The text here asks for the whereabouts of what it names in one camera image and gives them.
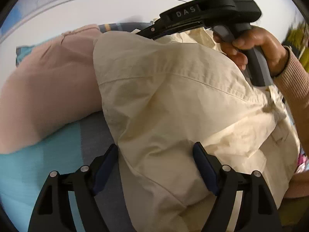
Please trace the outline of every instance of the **wall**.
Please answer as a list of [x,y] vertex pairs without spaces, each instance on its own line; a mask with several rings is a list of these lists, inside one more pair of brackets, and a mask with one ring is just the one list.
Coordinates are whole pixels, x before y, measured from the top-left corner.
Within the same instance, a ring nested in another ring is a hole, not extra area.
[[189,0],[57,0],[29,15],[0,44],[0,88],[15,69],[15,49],[37,44],[87,24],[150,22],[159,14]]
[[[17,46],[36,44],[80,26],[120,21],[149,22],[160,12],[189,0],[57,0],[20,22],[0,44],[0,88],[15,69]],[[257,25],[283,41],[288,28],[302,20],[291,0],[255,0],[263,12]]]

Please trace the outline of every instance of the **ribbed cuff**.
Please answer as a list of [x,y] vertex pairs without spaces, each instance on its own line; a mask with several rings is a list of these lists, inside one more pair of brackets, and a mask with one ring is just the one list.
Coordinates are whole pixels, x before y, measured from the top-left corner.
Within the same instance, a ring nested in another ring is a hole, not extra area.
[[290,48],[289,60],[283,72],[273,79],[289,106],[309,101],[309,74],[302,67]]

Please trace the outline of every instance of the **wrist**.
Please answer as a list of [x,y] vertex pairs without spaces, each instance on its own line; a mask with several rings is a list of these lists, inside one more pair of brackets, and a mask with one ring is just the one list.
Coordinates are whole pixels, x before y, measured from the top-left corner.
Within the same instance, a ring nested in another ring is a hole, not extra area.
[[270,75],[272,77],[279,76],[285,69],[289,61],[289,51],[282,46],[282,54],[280,55],[279,61],[269,69]]

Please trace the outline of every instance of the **gray fabric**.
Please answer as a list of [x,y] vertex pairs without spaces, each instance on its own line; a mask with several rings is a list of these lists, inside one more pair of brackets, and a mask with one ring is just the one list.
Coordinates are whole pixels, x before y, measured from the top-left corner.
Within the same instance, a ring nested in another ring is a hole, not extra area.
[[[95,157],[103,155],[114,141],[103,112],[83,118],[80,128],[81,152],[84,164],[89,165]],[[123,196],[118,163],[95,200],[110,232],[135,232]]]

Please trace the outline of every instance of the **yellow object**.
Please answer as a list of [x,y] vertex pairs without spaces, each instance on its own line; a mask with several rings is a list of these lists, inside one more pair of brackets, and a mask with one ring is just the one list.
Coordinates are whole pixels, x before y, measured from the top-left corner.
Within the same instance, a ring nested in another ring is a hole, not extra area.
[[302,50],[305,24],[299,24],[297,29],[291,29],[287,40],[292,43],[297,49]]
[[308,47],[305,49],[305,52],[303,53],[299,61],[304,67],[304,69],[306,70],[306,72],[309,72],[309,48]]

